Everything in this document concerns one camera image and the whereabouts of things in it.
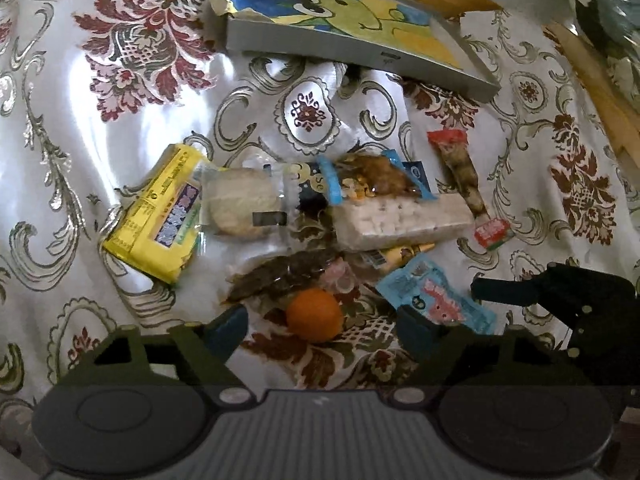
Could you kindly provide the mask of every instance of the round cover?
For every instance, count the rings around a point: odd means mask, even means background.
[[[70,386],[44,397],[33,431],[61,468],[133,476],[177,458],[205,422],[205,403],[189,386]]]
[[[438,410],[444,433],[470,458],[523,476],[593,465],[609,442],[609,407],[591,386],[452,387]]]

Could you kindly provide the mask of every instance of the yellow cartoon character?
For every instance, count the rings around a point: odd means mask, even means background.
[[[361,0],[315,0],[314,17],[295,25],[340,32],[359,40],[432,57],[459,68],[447,47],[433,37],[429,25],[410,23],[401,10],[389,8],[390,4],[396,4],[389,0],[377,1],[385,2],[388,19],[379,18]]]

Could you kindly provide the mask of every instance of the mandarin orange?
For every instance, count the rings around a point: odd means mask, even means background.
[[[287,307],[292,334],[311,343],[324,343],[342,332],[344,317],[337,300],[321,288],[303,290]]]

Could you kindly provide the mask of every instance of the cardboard box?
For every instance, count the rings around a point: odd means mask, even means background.
[[[212,0],[226,47],[317,57],[415,78],[489,102],[500,85],[439,15],[413,0]]]

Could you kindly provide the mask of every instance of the gray ribbed panel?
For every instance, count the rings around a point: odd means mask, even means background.
[[[142,480],[504,480],[445,446],[427,418],[375,392],[270,392],[226,413],[187,459]],[[47,480],[76,480],[53,473]],[[600,480],[592,471],[565,480]]]

